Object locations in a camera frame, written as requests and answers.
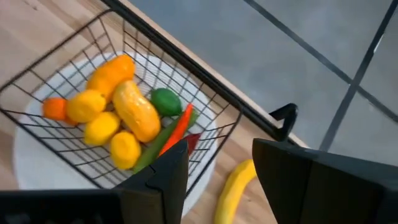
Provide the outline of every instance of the yellow banana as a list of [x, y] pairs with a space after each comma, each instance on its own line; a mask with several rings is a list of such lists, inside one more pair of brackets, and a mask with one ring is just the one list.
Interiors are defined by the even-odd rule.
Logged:
[[226, 181], [218, 199], [215, 224], [230, 224], [243, 194], [245, 186], [256, 177], [252, 159], [240, 163]]

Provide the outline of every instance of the black wire basket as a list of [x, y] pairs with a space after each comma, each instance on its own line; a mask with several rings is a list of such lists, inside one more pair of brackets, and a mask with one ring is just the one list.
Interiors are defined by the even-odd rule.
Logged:
[[[228, 139], [241, 117], [239, 103], [213, 77], [137, 16], [107, 10], [16, 75], [0, 89], [0, 110], [99, 188], [113, 188], [132, 172], [115, 168], [108, 147], [87, 146], [84, 125], [71, 127], [42, 116], [42, 102], [51, 96], [69, 99], [85, 89], [92, 72], [120, 54], [136, 64], [134, 81], [150, 96], [154, 88], [174, 91], [183, 105], [193, 103], [199, 114], [190, 133], [201, 138], [189, 158], [187, 195]], [[3, 105], [18, 96], [26, 106]], [[162, 125], [176, 118], [162, 118]]]

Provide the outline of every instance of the red chili pepper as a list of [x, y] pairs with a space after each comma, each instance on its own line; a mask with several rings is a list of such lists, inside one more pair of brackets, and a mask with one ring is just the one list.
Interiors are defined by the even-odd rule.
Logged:
[[195, 150], [195, 147], [200, 139], [199, 134], [190, 134], [188, 136], [185, 136], [183, 139], [188, 141], [188, 155], [190, 156], [193, 153], [193, 150]]
[[169, 137], [169, 140], [167, 140], [166, 144], [163, 146], [162, 150], [159, 153], [159, 156], [161, 156], [163, 153], [169, 150], [175, 143], [181, 140], [181, 138], [183, 138], [184, 133], [188, 128], [192, 111], [193, 111], [193, 105], [190, 103], [185, 109], [183, 115], [181, 115], [181, 118], [177, 123], [177, 127], [175, 127], [172, 135]]

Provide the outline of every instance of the wooden countertop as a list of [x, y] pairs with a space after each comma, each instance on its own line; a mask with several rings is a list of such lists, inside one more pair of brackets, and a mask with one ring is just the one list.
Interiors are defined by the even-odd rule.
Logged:
[[[204, 61], [198, 58], [193, 52], [175, 40], [170, 34], [160, 28], [155, 22], [145, 16], [140, 10], [134, 7], [127, 0], [121, 0], [130, 10], [143, 18], [158, 32], [168, 38], [173, 44], [182, 49], [192, 59], [196, 60], [203, 68], [208, 70], [219, 81], [233, 90], [242, 99], [246, 100], [255, 110], [266, 117], [274, 124], [277, 122], [269, 116], [255, 102], [249, 99], [244, 93], [223, 78], [218, 72], [212, 69]], [[95, 15], [107, 9], [99, 0], [0, 0], [0, 84], [9, 80], [20, 72], [28, 64], [46, 53], [66, 36], [72, 34], [83, 24], [88, 22]], [[105, 24], [117, 33], [114, 27], [113, 18], [104, 21]], [[65, 57], [71, 54], [73, 49], [64, 49], [57, 55], [57, 58], [48, 64], [57, 66]], [[0, 103], [3, 106], [23, 109], [26, 99], [21, 96], [18, 100], [1, 97]], [[0, 116], [0, 122], [4, 125], [0, 130], [4, 132], [5, 139], [14, 135], [15, 125], [4, 116]], [[290, 136], [301, 146], [305, 144], [293, 134]], [[242, 117], [239, 125], [224, 145], [216, 159], [216, 170], [206, 192], [201, 196], [199, 202], [183, 219], [183, 223], [212, 223], [215, 212], [216, 201], [224, 186], [228, 174], [243, 160], [251, 157], [251, 141], [253, 138], [270, 137], [246, 117]], [[11, 147], [3, 150], [7, 158], [11, 157]], [[12, 172], [9, 162], [2, 163], [3, 166]], [[259, 181], [253, 180], [245, 190], [239, 204], [235, 217], [235, 223], [275, 223], [274, 216], [267, 203], [266, 197]]]

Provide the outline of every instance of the wire mesh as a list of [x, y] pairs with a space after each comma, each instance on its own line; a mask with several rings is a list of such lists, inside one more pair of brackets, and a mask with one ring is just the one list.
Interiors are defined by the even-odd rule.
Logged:
[[[108, 23], [111, 19], [119, 24]], [[203, 82], [199, 73], [187, 70], [115, 12], [100, 14], [2, 87], [1, 111], [94, 185], [112, 188], [132, 173], [114, 166], [108, 146], [86, 145], [83, 124], [71, 127], [44, 118], [41, 107], [48, 97], [70, 99], [84, 90], [93, 71], [120, 54], [134, 60], [134, 81], [145, 97], [149, 98], [153, 89], [168, 88], [183, 106], [192, 103], [199, 114], [186, 133], [201, 133], [189, 158], [189, 191], [233, 131], [240, 111]], [[13, 96], [22, 103], [2, 100]], [[113, 110], [112, 104], [107, 108]], [[237, 112], [233, 117], [231, 110]], [[177, 117], [161, 119], [164, 128]]]

